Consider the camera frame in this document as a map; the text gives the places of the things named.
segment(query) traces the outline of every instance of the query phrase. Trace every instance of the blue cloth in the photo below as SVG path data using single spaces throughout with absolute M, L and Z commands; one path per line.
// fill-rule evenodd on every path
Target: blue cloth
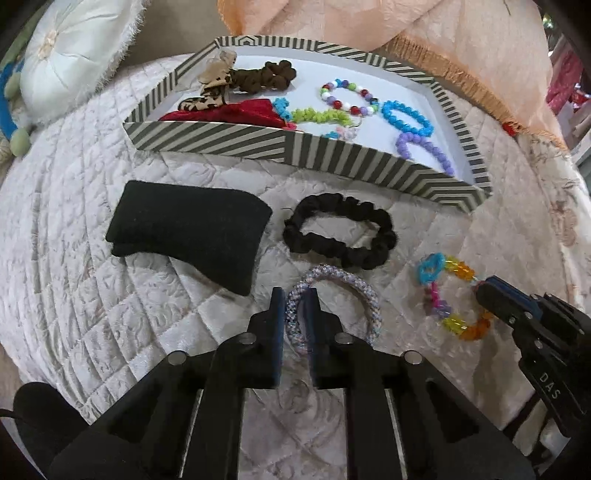
M 14 63 L 7 63 L 4 69 L 0 72 L 0 131 L 10 140 L 12 134 L 17 130 L 17 125 L 12 120 L 12 115 L 8 108 L 8 101 L 4 98 L 4 89 L 6 83 L 14 71 Z

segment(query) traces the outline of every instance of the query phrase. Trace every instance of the metal screw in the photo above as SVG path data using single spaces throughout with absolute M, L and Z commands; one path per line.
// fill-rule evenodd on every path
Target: metal screw
M 418 365 L 423 361 L 423 356 L 415 350 L 409 350 L 404 354 L 404 360 L 411 365 Z
M 256 335 L 252 332 L 244 332 L 238 335 L 238 342 L 243 345 L 252 345 L 256 342 Z
M 187 359 L 187 354 L 181 350 L 176 350 L 168 354 L 167 360 L 171 365 L 182 365 Z
M 345 332 L 340 332 L 335 335 L 335 342 L 340 345 L 350 345 L 353 343 L 353 337 Z

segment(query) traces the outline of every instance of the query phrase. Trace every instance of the colorful beaded bracelet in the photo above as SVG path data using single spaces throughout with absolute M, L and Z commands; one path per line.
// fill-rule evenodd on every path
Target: colorful beaded bracelet
M 313 108 L 297 108 L 291 113 L 293 122 L 302 124 L 305 122 L 314 122 L 316 124 L 339 124 L 344 127 L 353 125 L 351 117 L 348 113 L 338 110 L 327 110 L 325 112 L 319 112 Z
M 365 100 L 367 100 L 369 106 L 358 107 L 356 105 L 351 105 L 350 103 L 337 100 L 330 94 L 330 92 L 332 92 L 335 88 L 347 88 L 357 92 Z M 379 108 L 379 100 L 377 98 L 374 98 L 374 96 L 369 93 L 367 89 L 363 88 L 362 86 L 355 85 L 348 80 L 336 79 L 334 82 L 325 83 L 320 89 L 320 97 L 332 108 L 336 110 L 342 109 L 345 112 L 349 112 L 351 115 L 372 116 L 374 113 L 377 113 Z
M 484 310 L 474 325 L 467 325 L 439 295 L 439 287 L 436 280 L 443 270 L 470 282 L 472 286 L 480 282 L 474 275 L 474 270 L 457 258 L 445 256 L 442 253 L 429 255 L 419 263 L 417 274 L 419 283 L 425 287 L 427 301 L 432 307 L 431 313 L 437 315 L 442 325 L 452 333 L 455 333 L 461 340 L 482 339 L 491 327 L 492 313 Z

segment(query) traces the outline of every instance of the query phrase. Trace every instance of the black pillow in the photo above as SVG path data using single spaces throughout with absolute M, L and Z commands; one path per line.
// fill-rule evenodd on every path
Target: black pillow
M 116 257 L 152 252 L 178 258 L 245 296 L 270 217 L 265 202 L 241 190 L 131 180 L 106 240 L 113 243 Z

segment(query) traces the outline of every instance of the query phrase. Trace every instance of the purple bracelet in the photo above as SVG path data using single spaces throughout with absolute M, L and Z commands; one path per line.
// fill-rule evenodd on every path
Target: purple bracelet
M 410 132 L 400 134 L 398 140 L 396 140 L 396 148 L 398 150 L 399 155 L 404 160 L 411 159 L 411 155 L 408 151 L 407 146 L 408 142 L 412 142 L 416 145 L 420 145 L 421 147 L 423 147 L 439 161 L 439 163 L 443 167 L 443 171 L 447 175 L 449 175 L 450 177 L 454 176 L 455 171 L 452 167 L 451 162 L 447 159 L 445 153 L 443 153 L 439 147 L 433 145 L 427 137 L 423 137 L 421 135 L 412 134 Z

